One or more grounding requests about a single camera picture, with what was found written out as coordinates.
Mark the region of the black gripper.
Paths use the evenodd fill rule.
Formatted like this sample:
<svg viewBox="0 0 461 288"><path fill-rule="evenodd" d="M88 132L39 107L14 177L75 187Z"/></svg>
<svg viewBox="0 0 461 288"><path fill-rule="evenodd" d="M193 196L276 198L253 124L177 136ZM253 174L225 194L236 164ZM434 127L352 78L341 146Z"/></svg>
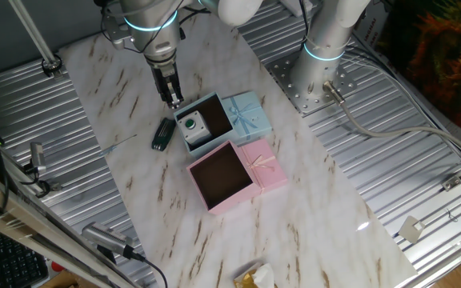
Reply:
<svg viewBox="0 0 461 288"><path fill-rule="evenodd" d="M184 98L180 90L178 69L175 63L152 67L154 81L162 100L169 108L179 107Z"/></svg>

